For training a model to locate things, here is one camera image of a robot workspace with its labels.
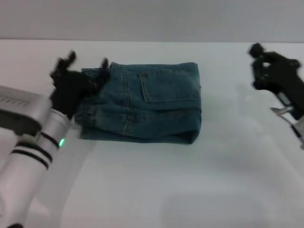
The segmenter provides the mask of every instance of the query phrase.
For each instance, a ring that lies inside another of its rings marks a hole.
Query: blue denim
[[[82,69],[95,77],[98,68]],[[186,143],[201,125],[200,75],[195,63],[120,65],[99,94],[85,98],[75,121],[81,138],[138,143]]]

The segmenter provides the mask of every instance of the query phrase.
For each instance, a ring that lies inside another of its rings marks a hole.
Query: white tabletop
[[[304,62],[304,44],[264,44]],[[0,41],[0,85],[52,91],[57,57],[74,69],[199,65],[202,125],[193,145],[85,141],[71,129],[33,200],[31,228],[302,228],[304,151],[280,106],[251,87],[249,43]],[[1,163],[15,143],[1,130]]]

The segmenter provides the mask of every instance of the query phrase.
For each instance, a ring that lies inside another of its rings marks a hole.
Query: black stripe
[[[18,149],[14,149],[11,153],[19,153],[19,154],[24,154],[28,157],[31,157],[33,159],[36,159],[38,162],[40,162],[41,164],[43,164],[46,169],[48,170],[48,164],[46,163],[45,160],[43,160],[42,158],[38,157],[37,155],[35,154],[32,154],[30,152],[27,152],[27,151],[23,151],[23,150],[18,150]]]
[[[41,132],[40,134],[46,139],[50,140],[57,147],[57,149],[59,149],[59,143],[57,143],[57,141],[53,137],[49,136],[48,134],[45,134],[44,132]]]
[[[24,147],[27,147],[27,148],[30,148],[30,149],[33,149],[33,150],[36,150],[36,151],[39,151],[40,153],[42,153],[44,156],[46,156],[49,161],[52,163],[53,162],[53,158],[52,156],[45,150],[43,150],[40,146],[38,145],[34,145],[34,144],[31,144],[31,143],[28,143],[28,142],[19,142],[17,143],[16,146],[24,146]]]

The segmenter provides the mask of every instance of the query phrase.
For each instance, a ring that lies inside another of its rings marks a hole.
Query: white background
[[[0,38],[304,42],[303,0],[1,0]]]
[[[302,228],[304,152],[251,87],[249,43],[0,41],[0,85],[52,91],[57,57],[74,69],[106,56],[121,64],[199,65],[202,125],[192,145],[85,141],[72,127],[33,200],[29,228]],[[303,44],[265,44],[304,61]],[[16,139],[1,130],[0,161]]]

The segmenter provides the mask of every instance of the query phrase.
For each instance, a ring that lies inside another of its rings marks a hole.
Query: gray wall
[[[0,38],[303,42],[303,0],[1,0]]]

